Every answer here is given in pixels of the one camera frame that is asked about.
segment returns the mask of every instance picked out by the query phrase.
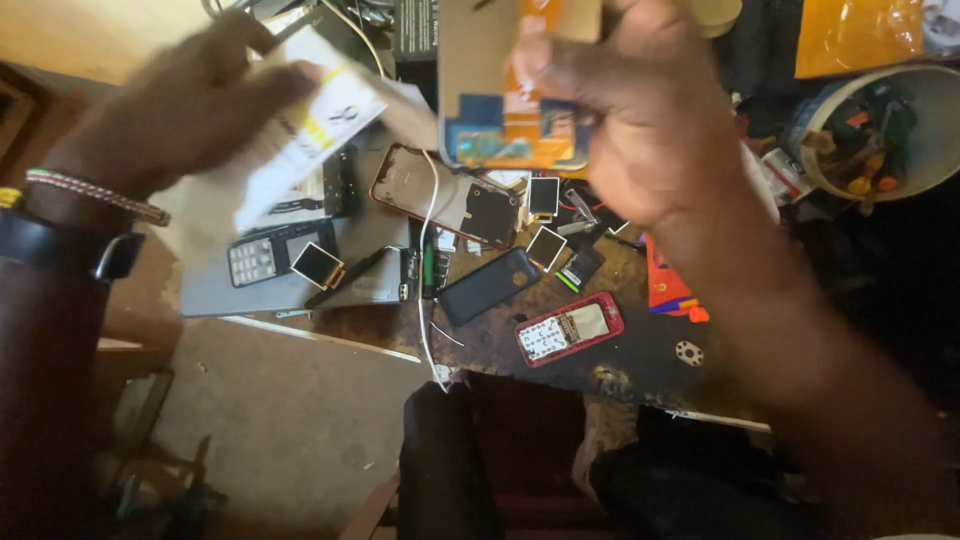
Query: bucket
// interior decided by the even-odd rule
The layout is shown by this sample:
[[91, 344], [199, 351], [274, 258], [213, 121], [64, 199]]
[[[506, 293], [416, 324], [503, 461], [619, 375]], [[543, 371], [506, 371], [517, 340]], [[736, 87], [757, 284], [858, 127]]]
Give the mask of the bucket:
[[960, 72], [940, 65], [899, 65], [868, 73], [845, 84], [828, 85], [816, 98], [801, 105], [788, 137], [793, 155], [810, 179], [822, 189], [852, 201], [852, 195], [836, 187], [820, 171], [817, 152], [800, 141], [807, 131], [819, 132], [833, 112], [860, 88], [879, 80], [889, 81], [911, 97], [917, 126], [910, 133], [907, 181], [892, 191], [876, 192], [877, 202], [896, 201], [927, 191], [960, 170]]

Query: red phone frame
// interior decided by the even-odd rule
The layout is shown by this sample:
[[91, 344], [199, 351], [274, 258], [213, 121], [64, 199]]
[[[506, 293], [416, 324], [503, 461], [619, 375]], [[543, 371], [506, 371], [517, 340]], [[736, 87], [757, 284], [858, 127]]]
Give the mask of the red phone frame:
[[[520, 331], [528, 327], [532, 327], [537, 323], [541, 323], [550, 317], [556, 317], [561, 313], [567, 313], [569, 311], [573, 311], [574, 309], [589, 306], [590, 304], [597, 304], [603, 309], [603, 318], [604, 321], [607, 322], [607, 329], [610, 330], [609, 332], [603, 335], [592, 337], [591, 339], [588, 339], [582, 343], [571, 345], [562, 351], [557, 351], [556, 353], [544, 356], [543, 358], [538, 358], [536, 360], [530, 359], [530, 357], [527, 355], [526, 349], [523, 348], [523, 344], [520, 342]], [[559, 309], [554, 309], [549, 313], [544, 313], [539, 317], [523, 321], [522, 323], [516, 325], [516, 328], [514, 328], [514, 336], [516, 337], [516, 344], [520, 348], [520, 353], [523, 355], [523, 361], [527, 362], [528, 366], [537, 368], [554, 360], [559, 360], [564, 356], [572, 355], [577, 351], [581, 351], [589, 347], [590, 345], [594, 345], [596, 343], [600, 343], [601, 341], [610, 339], [611, 337], [620, 335], [623, 332], [623, 327], [623, 317], [620, 316], [620, 311], [617, 309], [616, 303], [613, 301], [613, 296], [611, 296], [609, 292], [598, 292], [596, 294], [587, 296], [583, 300], [578, 300], [573, 304], [567, 304], [566, 306], [563, 306]]]

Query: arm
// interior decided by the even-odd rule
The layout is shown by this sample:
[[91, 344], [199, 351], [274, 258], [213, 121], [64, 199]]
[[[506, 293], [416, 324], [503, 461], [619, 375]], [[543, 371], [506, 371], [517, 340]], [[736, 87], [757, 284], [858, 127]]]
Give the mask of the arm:
[[590, 183], [646, 225], [710, 310], [728, 367], [820, 488], [838, 528], [949, 530], [956, 487], [934, 413], [869, 340], [828, 307], [747, 183], [730, 101], [680, 3], [618, 0], [599, 46], [531, 36], [518, 76], [603, 114]]
[[[245, 79], [248, 46], [265, 52], [273, 36], [227, 12], [95, 107], [41, 166], [139, 200], [216, 166], [315, 87], [301, 66]], [[23, 211], [56, 225], [104, 235], [132, 225], [123, 210], [47, 185], [24, 199]], [[85, 535], [108, 294], [92, 278], [0, 261], [0, 536]]]

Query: phone battery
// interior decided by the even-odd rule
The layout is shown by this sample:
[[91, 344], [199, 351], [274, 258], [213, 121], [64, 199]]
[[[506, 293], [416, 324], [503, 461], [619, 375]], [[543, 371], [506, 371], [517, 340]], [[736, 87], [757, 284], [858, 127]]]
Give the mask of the phone battery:
[[600, 252], [585, 245], [577, 250], [555, 275], [573, 289], [573, 292], [580, 292], [605, 261]]

